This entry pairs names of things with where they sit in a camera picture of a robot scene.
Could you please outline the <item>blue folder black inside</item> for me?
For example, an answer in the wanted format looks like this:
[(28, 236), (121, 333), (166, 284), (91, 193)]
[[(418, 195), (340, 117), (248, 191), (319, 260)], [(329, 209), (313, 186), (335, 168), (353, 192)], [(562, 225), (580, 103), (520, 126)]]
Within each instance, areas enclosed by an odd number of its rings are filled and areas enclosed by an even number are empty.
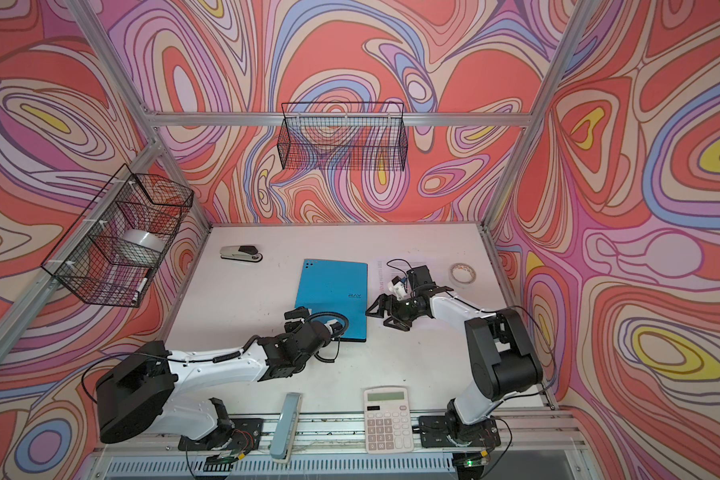
[(349, 327), (344, 341), (367, 341), (368, 265), (359, 262), (305, 259), (296, 294), (296, 307), (312, 313), (344, 315)]

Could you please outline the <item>printed paper sheet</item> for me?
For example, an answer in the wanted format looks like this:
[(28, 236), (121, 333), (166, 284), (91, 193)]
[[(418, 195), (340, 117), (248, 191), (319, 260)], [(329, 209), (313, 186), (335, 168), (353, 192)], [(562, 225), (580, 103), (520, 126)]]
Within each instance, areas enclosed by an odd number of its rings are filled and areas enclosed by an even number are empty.
[(396, 259), (387, 266), (397, 272), (383, 280), (383, 292), (366, 309), (368, 317), (395, 317), (401, 320), (415, 319), (431, 314), (430, 299), (427, 291), (435, 287), (430, 270), (426, 265), (412, 266), (407, 261), (407, 270), (393, 266)]

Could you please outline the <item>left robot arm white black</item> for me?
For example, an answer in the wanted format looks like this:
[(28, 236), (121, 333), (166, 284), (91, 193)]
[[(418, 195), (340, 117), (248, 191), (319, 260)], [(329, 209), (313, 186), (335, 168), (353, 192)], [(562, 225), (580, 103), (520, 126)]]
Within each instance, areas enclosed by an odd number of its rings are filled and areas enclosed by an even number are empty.
[(349, 325), (340, 313), (300, 307), (286, 313), (282, 333), (254, 335), (232, 349), (188, 352), (148, 342), (97, 380), (99, 439), (116, 444), (165, 434), (179, 436), (183, 451), (223, 449), (235, 424), (221, 399), (201, 399), (197, 391), (290, 378), (339, 341)]

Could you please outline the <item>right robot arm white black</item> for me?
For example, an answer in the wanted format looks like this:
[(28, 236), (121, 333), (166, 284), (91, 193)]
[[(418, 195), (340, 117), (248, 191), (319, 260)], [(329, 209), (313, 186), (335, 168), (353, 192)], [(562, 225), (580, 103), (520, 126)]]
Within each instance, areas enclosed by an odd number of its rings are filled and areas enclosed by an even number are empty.
[(419, 289), (406, 299), (381, 294), (366, 315), (404, 332), (414, 320), (426, 316), (465, 335), (472, 382), (449, 401), (443, 420), (445, 435), (456, 446), (483, 439), (500, 405), (543, 381), (533, 342), (520, 314), (511, 308), (480, 308), (458, 297), (452, 288), (440, 286)]

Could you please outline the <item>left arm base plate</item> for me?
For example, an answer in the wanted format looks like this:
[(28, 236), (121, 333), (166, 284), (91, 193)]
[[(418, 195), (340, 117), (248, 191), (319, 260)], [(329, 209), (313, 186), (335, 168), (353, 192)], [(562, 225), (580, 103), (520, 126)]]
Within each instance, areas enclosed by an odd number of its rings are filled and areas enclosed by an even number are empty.
[(264, 419), (258, 417), (233, 418), (227, 424), (217, 426), (200, 440), (182, 436), (179, 451), (220, 451), (250, 452), (259, 447)]

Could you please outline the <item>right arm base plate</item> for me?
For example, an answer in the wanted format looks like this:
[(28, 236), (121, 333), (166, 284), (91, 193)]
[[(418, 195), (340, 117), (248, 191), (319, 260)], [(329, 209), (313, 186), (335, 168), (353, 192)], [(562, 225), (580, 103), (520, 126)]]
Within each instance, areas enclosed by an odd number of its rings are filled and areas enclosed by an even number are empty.
[(423, 415), (418, 418), (418, 431), (424, 448), (483, 447), (492, 451), (502, 443), (494, 418), (466, 425), (451, 414)]

